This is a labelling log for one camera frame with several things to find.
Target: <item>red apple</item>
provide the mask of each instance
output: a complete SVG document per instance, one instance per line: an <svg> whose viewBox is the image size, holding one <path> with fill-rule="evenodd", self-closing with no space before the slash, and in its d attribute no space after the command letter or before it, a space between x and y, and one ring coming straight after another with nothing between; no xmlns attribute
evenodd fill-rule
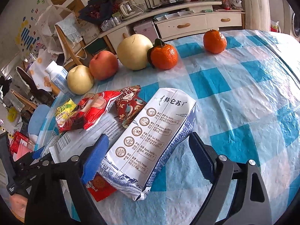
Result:
<svg viewBox="0 0 300 225"><path fill-rule="evenodd" d="M90 61L90 71L97 80L105 80L115 75L119 69L117 57L109 51L101 51Z"/></svg>

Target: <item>plastic tablecloth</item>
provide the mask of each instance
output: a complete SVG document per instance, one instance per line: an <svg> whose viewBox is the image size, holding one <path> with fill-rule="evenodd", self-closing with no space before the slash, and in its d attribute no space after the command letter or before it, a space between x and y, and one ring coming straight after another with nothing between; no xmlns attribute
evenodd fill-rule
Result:
<svg viewBox="0 0 300 225"><path fill-rule="evenodd" d="M147 67L118 73L95 83L91 92L140 85L149 101L158 88L181 89L196 99L194 131L218 154L259 166L271 203L273 223L283 214L300 185L300 44L291 36L261 31L227 31L227 48L205 51L203 35L169 42L179 54L167 71ZM67 98L60 94L45 120L38 147L57 131L54 113ZM232 181L219 219L226 217L236 182ZM205 180L184 140L157 175L149 196L134 202L115 192L95 202L108 224L189 224L211 184ZM68 204L72 215L76 212Z"/></svg>

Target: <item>pink box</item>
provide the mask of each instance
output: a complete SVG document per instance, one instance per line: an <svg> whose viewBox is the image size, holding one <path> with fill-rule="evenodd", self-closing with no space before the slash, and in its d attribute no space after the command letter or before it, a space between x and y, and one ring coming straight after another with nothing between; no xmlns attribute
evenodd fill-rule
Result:
<svg viewBox="0 0 300 225"><path fill-rule="evenodd" d="M141 23L133 27L136 34L142 34L154 43L155 39L159 38L154 23L151 20L143 20Z"/></svg>

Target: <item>red snack bag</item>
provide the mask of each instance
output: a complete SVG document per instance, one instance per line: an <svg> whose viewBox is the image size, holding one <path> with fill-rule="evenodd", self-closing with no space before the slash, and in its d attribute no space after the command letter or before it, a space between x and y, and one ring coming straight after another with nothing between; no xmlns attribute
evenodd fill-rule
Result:
<svg viewBox="0 0 300 225"><path fill-rule="evenodd" d="M13 155L14 153L18 153L19 145L22 144L27 146L28 138L21 134L19 131L15 131L13 140L10 144L10 152Z"/></svg>
<svg viewBox="0 0 300 225"><path fill-rule="evenodd" d="M105 199L116 191L116 189L106 182L98 173L92 181L88 181L86 187L97 202Z"/></svg>
<svg viewBox="0 0 300 225"><path fill-rule="evenodd" d="M83 98L77 107L71 112L63 126L59 126L60 132L85 129L90 130L95 126L101 116L110 111L115 100L121 95L118 91L104 91Z"/></svg>
<svg viewBox="0 0 300 225"><path fill-rule="evenodd" d="M125 87L120 91L122 95L116 100L115 106L123 127L127 128L147 103L138 97L141 91L139 85Z"/></svg>

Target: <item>blue stool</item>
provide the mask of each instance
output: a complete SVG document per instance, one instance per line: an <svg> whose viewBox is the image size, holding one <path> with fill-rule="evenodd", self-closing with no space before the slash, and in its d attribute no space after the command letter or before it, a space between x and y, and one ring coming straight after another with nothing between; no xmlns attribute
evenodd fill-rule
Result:
<svg viewBox="0 0 300 225"><path fill-rule="evenodd" d="M46 116L50 110L50 107L47 105L39 105L36 110L33 112L32 117L28 125L28 134L29 137L32 135L38 136L42 125L46 119Z"/></svg>

